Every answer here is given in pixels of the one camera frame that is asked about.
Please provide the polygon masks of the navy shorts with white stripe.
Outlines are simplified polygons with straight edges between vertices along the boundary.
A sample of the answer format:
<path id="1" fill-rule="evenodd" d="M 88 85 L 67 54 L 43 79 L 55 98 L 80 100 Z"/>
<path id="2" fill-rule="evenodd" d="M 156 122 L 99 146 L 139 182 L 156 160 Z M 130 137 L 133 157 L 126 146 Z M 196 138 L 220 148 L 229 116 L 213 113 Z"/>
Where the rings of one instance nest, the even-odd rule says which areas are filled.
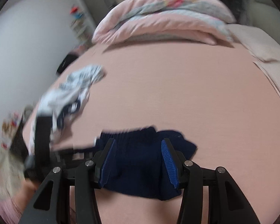
<path id="1" fill-rule="evenodd" d="M 94 152 L 103 150 L 109 139 L 117 143 L 116 158 L 107 190 L 161 201 L 173 199 L 181 194 L 169 180 L 161 154 L 161 142 L 169 138 L 173 147 L 191 159 L 197 147 L 187 141 L 182 133 L 174 130 L 156 131 L 152 126 L 140 130 L 101 132 Z"/>

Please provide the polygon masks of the white garment with navy print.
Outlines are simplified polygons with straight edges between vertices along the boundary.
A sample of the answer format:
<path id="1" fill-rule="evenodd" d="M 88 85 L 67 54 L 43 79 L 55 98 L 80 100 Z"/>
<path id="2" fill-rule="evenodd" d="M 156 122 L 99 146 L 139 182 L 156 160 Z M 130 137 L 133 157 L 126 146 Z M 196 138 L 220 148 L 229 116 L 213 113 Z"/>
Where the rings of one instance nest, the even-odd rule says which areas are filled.
<path id="1" fill-rule="evenodd" d="M 36 121 L 41 116 L 49 116 L 49 145 L 57 144 L 65 130 L 72 124 L 88 102 L 90 87 L 104 78 L 106 72 L 100 65 L 88 65 L 69 75 L 57 88 L 45 93 L 38 105 L 35 120 L 31 125 L 29 154 L 34 154 L 36 146 Z"/>

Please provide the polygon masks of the pink bed sheet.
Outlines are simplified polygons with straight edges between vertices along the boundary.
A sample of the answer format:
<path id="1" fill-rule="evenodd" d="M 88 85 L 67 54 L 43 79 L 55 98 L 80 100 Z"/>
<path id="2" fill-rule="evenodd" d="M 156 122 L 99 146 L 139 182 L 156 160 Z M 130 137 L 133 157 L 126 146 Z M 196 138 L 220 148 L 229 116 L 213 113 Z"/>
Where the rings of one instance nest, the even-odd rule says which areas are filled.
<path id="1" fill-rule="evenodd" d="M 195 163 L 225 167 L 259 221 L 280 223 L 280 97 L 243 45 L 96 45 L 53 86 L 90 64 L 107 74 L 60 147 L 89 146 L 103 130 L 180 131 L 198 147 Z"/>

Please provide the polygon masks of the light pink bed pad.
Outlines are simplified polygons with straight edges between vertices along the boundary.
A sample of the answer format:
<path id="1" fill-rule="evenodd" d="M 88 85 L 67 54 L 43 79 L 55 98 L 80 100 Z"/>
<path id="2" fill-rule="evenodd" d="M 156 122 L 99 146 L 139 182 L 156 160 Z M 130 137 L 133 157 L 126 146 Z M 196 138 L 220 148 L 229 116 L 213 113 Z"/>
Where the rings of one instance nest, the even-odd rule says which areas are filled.
<path id="1" fill-rule="evenodd" d="M 280 45 L 257 27 L 228 24 L 227 28 L 255 57 L 253 63 L 264 73 L 280 97 Z"/>

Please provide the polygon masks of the pink floral folded quilt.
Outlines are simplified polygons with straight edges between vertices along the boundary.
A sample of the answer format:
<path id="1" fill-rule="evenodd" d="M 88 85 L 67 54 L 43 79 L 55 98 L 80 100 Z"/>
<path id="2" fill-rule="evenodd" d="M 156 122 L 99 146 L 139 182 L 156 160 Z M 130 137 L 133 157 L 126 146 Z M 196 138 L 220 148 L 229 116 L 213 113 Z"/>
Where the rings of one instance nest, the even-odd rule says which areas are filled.
<path id="1" fill-rule="evenodd" d="M 115 45 L 132 39 L 187 39 L 208 45 L 233 41 L 227 29 L 235 23 L 219 0 L 124 0 L 99 23 L 95 44 Z"/>

